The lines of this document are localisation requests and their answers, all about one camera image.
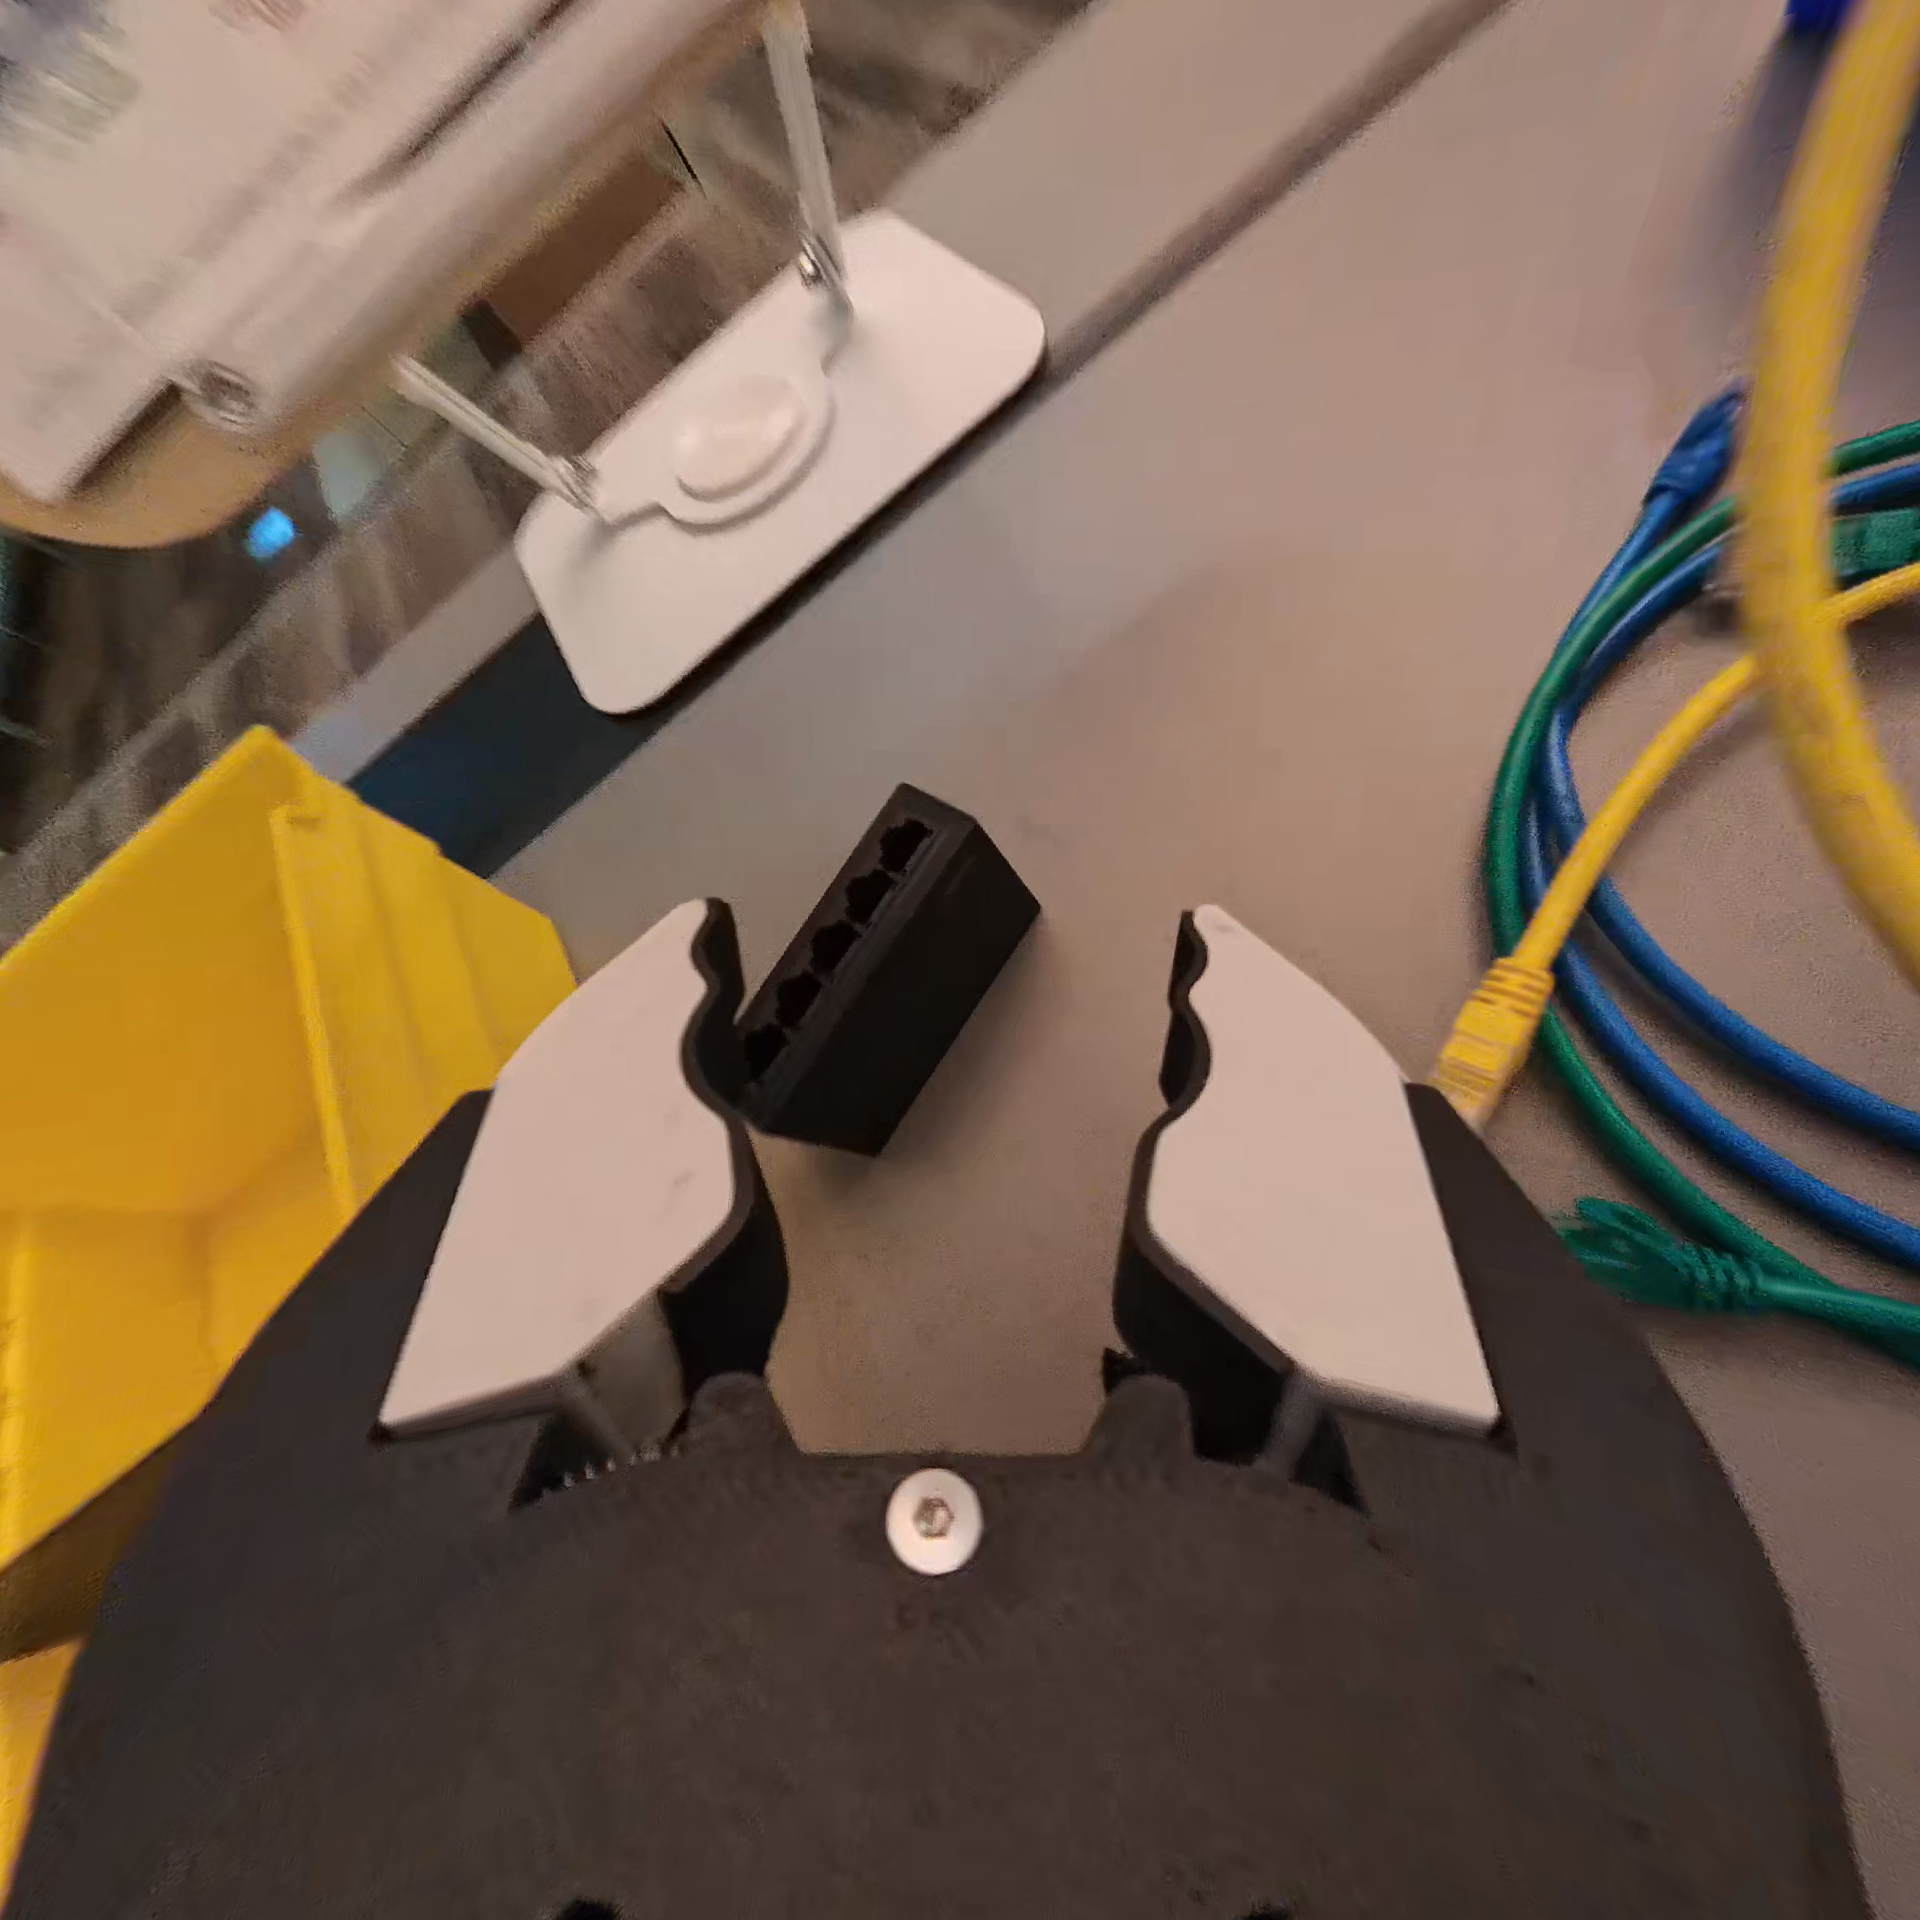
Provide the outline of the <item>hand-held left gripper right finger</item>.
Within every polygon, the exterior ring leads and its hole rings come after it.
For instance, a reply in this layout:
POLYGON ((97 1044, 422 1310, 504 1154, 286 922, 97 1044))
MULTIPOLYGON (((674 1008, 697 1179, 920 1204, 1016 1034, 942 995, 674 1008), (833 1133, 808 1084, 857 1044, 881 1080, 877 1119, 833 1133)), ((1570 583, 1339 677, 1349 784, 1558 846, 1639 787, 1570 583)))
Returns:
POLYGON ((1119 1339, 1194 1451, 1310 1463, 1344 1414, 1500 1428, 1445 1211, 1388 1049, 1216 904, 1175 937, 1161 1109, 1124 1195, 1119 1339))

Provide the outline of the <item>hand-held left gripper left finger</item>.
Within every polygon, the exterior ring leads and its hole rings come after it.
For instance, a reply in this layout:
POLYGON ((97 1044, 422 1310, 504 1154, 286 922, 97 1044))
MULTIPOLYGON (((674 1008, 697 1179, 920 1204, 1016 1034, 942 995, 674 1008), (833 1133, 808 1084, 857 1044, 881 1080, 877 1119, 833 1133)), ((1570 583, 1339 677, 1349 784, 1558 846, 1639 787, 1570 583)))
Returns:
POLYGON ((670 908, 495 1080, 377 1428, 533 1418, 607 1463, 664 1453, 700 1391, 761 1378, 788 1302, 741 1115, 732 908, 670 908))

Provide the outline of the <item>black ethernet switch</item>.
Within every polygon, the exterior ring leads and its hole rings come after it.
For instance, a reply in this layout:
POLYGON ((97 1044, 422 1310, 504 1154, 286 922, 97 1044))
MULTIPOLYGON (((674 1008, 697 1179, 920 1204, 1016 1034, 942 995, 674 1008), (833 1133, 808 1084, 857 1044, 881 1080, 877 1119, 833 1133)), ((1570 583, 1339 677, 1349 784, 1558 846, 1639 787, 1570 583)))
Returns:
POLYGON ((1040 915, 973 814, 900 783, 737 1018, 748 1123, 881 1154, 1040 915))

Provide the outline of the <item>yellow plastic bin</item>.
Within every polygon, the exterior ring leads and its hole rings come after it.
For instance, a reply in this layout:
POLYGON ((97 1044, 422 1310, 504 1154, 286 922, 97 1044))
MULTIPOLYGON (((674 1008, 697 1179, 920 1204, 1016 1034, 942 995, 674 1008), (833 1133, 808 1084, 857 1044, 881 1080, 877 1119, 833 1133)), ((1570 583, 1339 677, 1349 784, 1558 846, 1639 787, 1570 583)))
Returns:
POLYGON ((545 915, 264 728, 4 954, 4 1888, 180 1436, 572 988, 545 915))

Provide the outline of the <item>white document stand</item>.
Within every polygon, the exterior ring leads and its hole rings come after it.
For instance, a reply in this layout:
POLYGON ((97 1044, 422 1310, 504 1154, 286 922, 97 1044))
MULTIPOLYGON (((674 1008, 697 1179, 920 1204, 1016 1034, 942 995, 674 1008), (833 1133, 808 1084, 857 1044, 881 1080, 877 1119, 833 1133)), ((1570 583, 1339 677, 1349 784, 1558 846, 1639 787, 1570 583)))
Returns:
POLYGON ((371 377, 530 479, 516 564, 582 699, 656 708, 996 413, 1043 358, 1016 287, 890 209, 841 220, 803 4, 570 4, 417 152, 387 149, 164 347, 261 449, 371 377), (537 448, 413 344, 730 29, 764 52, 796 258, 582 455, 537 448))

